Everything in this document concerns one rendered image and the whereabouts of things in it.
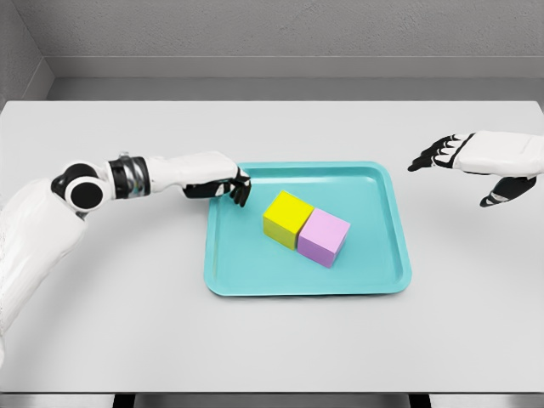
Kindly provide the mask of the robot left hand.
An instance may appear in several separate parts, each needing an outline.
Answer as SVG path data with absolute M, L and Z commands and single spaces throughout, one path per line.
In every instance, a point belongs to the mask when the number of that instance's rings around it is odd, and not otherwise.
M 217 151 L 183 158 L 182 190 L 189 199 L 210 199 L 228 195 L 244 207 L 249 198 L 251 177 L 234 161 Z

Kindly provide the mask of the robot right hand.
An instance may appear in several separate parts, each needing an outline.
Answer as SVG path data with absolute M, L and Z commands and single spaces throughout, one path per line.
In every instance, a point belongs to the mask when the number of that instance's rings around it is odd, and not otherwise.
M 496 175 L 500 179 L 482 198 L 481 207 L 512 201 L 531 190 L 537 175 L 525 174 L 524 147 L 534 134 L 478 131 L 443 137 L 423 150 L 408 167 L 410 172 L 442 167 L 476 175 Z

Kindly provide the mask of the pink cube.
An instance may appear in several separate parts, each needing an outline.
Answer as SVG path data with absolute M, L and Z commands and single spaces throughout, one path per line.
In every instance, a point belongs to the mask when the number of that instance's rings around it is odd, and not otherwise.
M 315 208 L 299 232 L 297 251 L 330 268 L 343 247 L 350 226 L 349 222 Z

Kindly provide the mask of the yellow cube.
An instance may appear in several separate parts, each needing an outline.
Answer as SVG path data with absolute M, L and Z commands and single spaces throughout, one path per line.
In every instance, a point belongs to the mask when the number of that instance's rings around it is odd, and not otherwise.
M 294 251 L 299 233 L 314 209 L 307 202 L 282 190 L 263 214 L 263 232 Z

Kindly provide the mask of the teal tray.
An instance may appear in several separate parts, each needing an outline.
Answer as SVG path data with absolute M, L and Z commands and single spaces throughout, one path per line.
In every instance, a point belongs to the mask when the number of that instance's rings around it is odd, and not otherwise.
M 204 281 L 221 296 L 389 294 L 411 283 L 411 264 L 392 180 L 372 161 L 241 164 L 252 179 L 244 207 L 211 200 Z M 330 268 L 264 234 L 263 215 L 281 191 L 350 224 Z

